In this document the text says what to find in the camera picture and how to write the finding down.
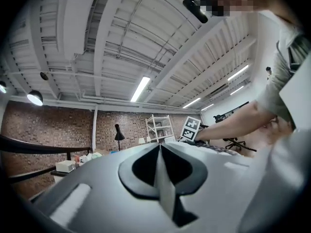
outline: white ceiling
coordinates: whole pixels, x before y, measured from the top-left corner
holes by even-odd
[[[202,25],[182,1],[30,0],[4,43],[2,79],[50,101],[185,111],[201,98],[187,109],[202,109],[250,82],[256,37],[248,14]],[[144,75],[149,88],[130,104]]]

